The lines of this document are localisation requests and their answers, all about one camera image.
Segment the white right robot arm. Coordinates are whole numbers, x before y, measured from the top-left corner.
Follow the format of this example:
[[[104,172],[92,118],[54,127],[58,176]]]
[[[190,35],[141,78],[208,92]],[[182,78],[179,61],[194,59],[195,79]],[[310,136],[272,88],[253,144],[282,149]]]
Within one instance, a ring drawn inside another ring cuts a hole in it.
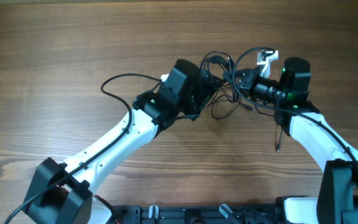
[[[299,142],[319,165],[323,179],[316,198],[281,197],[283,223],[358,223],[358,150],[343,140],[308,100],[307,60],[284,61],[279,81],[269,79],[266,55],[257,67],[237,69],[229,61],[224,78],[235,93],[255,106],[274,111],[275,122]]]

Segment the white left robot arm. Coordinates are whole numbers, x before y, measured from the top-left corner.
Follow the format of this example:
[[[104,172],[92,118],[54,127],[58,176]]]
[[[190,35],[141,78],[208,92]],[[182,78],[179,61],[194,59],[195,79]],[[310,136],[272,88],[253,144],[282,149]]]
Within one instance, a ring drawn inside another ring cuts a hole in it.
[[[195,120],[224,80],[179,59],[155,87],[135,97],[115,127],[76,155],[36,168],[21,210],[36,223],[111,223],[110,204],[96,195],[104,179],[176,120]]]

